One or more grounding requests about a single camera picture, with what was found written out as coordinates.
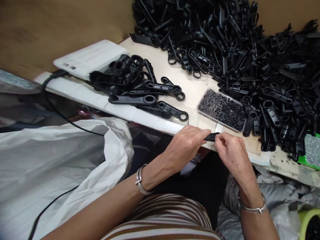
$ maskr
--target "yellow bucket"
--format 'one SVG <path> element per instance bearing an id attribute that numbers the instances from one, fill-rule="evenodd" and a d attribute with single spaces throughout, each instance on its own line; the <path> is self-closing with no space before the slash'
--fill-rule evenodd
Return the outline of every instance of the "yellow bucket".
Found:
<path id="1" fill-rule="evenodd" d="M 320 209 L 312 209 L 310 211 L 302 211 L 298 212 L 300 222 L 301 222 L 301 229 L 300 229 L 300 240 L 305 240 L 306 238 L 306 231 L 309 224 L 310 219 L 314 215 L 318 215 L 320 217 Z"/>

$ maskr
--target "hand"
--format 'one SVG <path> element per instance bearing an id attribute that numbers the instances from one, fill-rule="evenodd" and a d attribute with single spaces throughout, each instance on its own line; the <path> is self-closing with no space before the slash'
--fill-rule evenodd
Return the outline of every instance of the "hand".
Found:
<path id="1" fill-rule="evenodd" d="M 242 138 L 223 132 L 216 136 L 215 147 L 222 162 L 241 187 L 256 184 L 256 175 Z"/>
<path id="2" fill-rule="evenodd" d="M 161 161 L 173 175 L 190 162 L 197 154 L 204 139 L 211 133 L 209 129 L 201 130 L 198 127 L 187 125 L 182 128 L 161 154 Z"/>

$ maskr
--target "white plastic box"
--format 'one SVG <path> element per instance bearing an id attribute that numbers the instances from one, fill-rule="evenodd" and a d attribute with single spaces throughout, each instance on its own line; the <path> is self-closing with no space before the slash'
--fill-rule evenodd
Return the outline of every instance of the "white plastic box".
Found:
<path id="1" fill-rule="evenodd" d="M 108 40 L 102 40 L 58 58 L 53 64 L 73 76 L 89 80 L 89 73 L 106 71 L 109 64 L 118 60 L 122 54 L 128 54 L 128 50 Z"/>

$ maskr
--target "white table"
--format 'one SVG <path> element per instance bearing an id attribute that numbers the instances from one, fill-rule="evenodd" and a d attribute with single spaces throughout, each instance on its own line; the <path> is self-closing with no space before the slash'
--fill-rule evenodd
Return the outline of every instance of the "white table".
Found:
<path id="1" fill-rule="evenodd" d="M 48 84 L 47 90 L 171 135 L 178 132 L 186 124 L 194 125 L 202 129 L 208 128 L 211 129 L 212 132 L 229 132 L 244 139 L 250 160 L 254 165 L 263 166 L 272 172 L 295 179 L 304 184 L 320 187 L 320 171 L 298 165 L 288 159 L 287 154 L 281 151 L 279 147 L 277 147 L 275 152 L 262 152 L 261 143 L 258 142 L 259 137 L 255 137 L 252 134 L 249 137 L 243 137 L 242 133 L 224 127 L 198 112 L 197 105 L 207 88 L 215 91 L 219 89 L 217 82 L 211 79 L 210 75 L 196 79 L 183 70 L 180 64 L 169 65 L 166 51 L 163 52 L 160 49 L 134 43 L 130 38 L 121 42 L 119 45 L 126 48 L 131 55 L 137 54 L 148 59 L 153 66 L 154 74 L 158 82 L 160 82 L 161 77 L 165 76 L 175 85 L 181 86 L 186 95 L 184 101 L 178 102 L 172 96 L 160 96 L 159 100 L 165 101 L 182 111 L 186 111 L 189 114 L 188 121 L 181 122 L 174 117 L 165 120 L 136 109 L 133 106 L 112 105 L 108 102 L 107 96 L 95 92 L 74 78 L 54 79 Z M 42 83 L 49 74 L 50 73 L 43 73 L 34 81 Z M 204 147 L 216 150 L 214 143 L 211 142 L 205 144 Z"/>

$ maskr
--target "green tray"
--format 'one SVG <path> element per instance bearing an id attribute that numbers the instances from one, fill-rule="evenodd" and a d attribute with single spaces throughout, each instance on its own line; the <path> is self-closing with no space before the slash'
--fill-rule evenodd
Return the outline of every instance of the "green tray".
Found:
<path id="1" fill-rule="evenodd" d="M 300 156 L 299 159 L 298 159 L 298 163 L 320 171 L 320 168 L 319 168 L 319 167 L 307 163 L 306 156 Z"/>

